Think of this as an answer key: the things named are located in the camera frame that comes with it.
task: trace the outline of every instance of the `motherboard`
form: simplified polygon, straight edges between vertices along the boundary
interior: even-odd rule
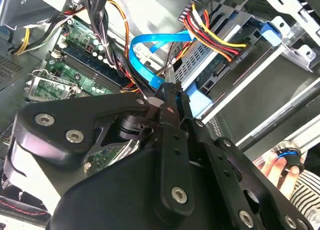
[[[43,102],[119,93],[130,81],[103,56],[104,47],[89,26],[69,19],[44,68],[31,73],[28,98]]]

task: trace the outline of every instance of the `red cable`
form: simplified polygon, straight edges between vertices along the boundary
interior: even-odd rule
[[[212,41],[209,37],[207,37],[205,34],[203,34],[202,31],[200,31],[199,29],[197,29],[197,28],[193,25],[193,23],[191,22],[190,12],[189,12],[189,11],[188,11],[186,17],[187,17],[187,20],[188,20],[190,26],[191,26],[198,34],[200,34],[203,38],[205,38],[207,41],[209,41],[209,43],[215,45],[216,47],[218,47],[218,48],[220,48],[220,49],[223,49],[223,50],[232,52],[232,53],[234,53],[234,54],[236,54],[236,55],[239,54],[239,52],[238,52],[237,50],[234,50],[234,49],[231,49],[231,48],[228,48],[228,47],[225,47],[225,46],[219,46],[219,45],[216,44],[214,41]]]
[[[5,203],[5,202],[3,202],[3,201],[1,201],[1,200],[0,200],[0,204],[3,204],[3,205],[5,205],[5,206],[7,206],[7,207],[9,207],[9,208],[11,208],[11,209],[14,209],[14,210],[16,210],[16,211],[18,211],[18,212],[20,212],[20,213],[27,214],[27,215],[36,216],[36,215],[48,214],[48,213],[45,212],[45,211],[44,211],[44,212],[40,212],[40,213],[31,213],[31,212],[28,212],[28,211],[24,211],[24,210],[19,209],[19,208],[15,207],[15,206],[12,206],[12,205],[10,205],[10,204],[8,204],[8,203]]]
[[[205,19],[205,26],[206,26],[207,28],[209,28],[210,23],[209,23],[209,15],[208,15],[207,10],[204,11],[204,19]]]

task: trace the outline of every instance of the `screw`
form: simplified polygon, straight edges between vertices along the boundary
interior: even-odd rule
[[[55,123],[55,118],[49,114],[46,113],[40,113],[37,116],[35,116],[35,122],[41,126],[51,126]]]
[[[300,225],[303,227],[304,230],[308,230],[308,226],[306,225],[306,223],[304,221],[302,221],[300,218],[296,218],[298,220],[298,222],[300,223]]]
[[[85,139],[85,136],[82,134],[82,132],[72,129],[66,132],[65,138],[70,143],[79,144]]]
[[[171,195],[179,204],[185,204],[188,200],[185,190],[178,186],[172,188]]]
[[[173,113],[173,114],[175,113],[175,110],[173,110],[172,107],[170,107],[170,106],[168,106],[166,109],[167,109],[170,113]]]
[[[292,220],[291,217],[289,217],[288,215],[285,215],[285,216],[284,216],[284,219],[285,219],[286,223],[287,223],[292,229],[296,229],[296,228],[297,228],[296,223]]]
[[[136,101],[137,101],[138,104],[141,104],[141,105],[145,104],[145,102],[143,100],[139,99],[139,98]]]
[[[72,24],[74,24],[74,21],[69,19],[68,21],[66,21],[66,23],[69,24],[69,25],[72,25]]]
[[[231,144],[228,140],[223,140],[223,142],[227,147],[231,147]]]
[[[254,221],[252,220],[252,217],[247,213],[246,211],[241,210],[239,212],[239,217],[241,221],[250,229],[254,227]]]
[[[200,121],[200,120],[197,120],[196,121],[196,124],[199,126],[199,127],[204,127],[205,125],[202,123],[202,121]]]

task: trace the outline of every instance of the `finger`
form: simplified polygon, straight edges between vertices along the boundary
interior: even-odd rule
[[[268,156],[268,158],[265,160],[265,164],[261,168],[261,172],[266,177],[268,177],[268,175],[271,171],[271,168],[273,167],[273,165],[277,161],[277,157],[278,157],[278,155],[275,152],[271,152],[270,155]]]
[[[280,157],[275,164],[273,165],[269,175],[268,179],[270,182],[272,182],[273,185],[277,186],[279,182],[279,178],[281,176],[282,171],[284,170],[286,166],[287,160],[284,157]]]
[[[285,180],[280,188],[280,192],[287,198],[290,199],[294,192],[296,182],[299,177],[299,168],[297,166],[291,167],[290,171],[285,177]]]

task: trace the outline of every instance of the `blue drive bracket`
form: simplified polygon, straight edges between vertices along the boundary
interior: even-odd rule
[[[190,108],[194,117],[198,116],[204,109],[213,104],[213,101],[209,97],[197,89],[195,82],[193,82],[185,92],[190,98]]]
[[[261,30],[260,34],[274,47],[278,46],[282,42],[282,35],[276,30],[270,22],[266,22]]]

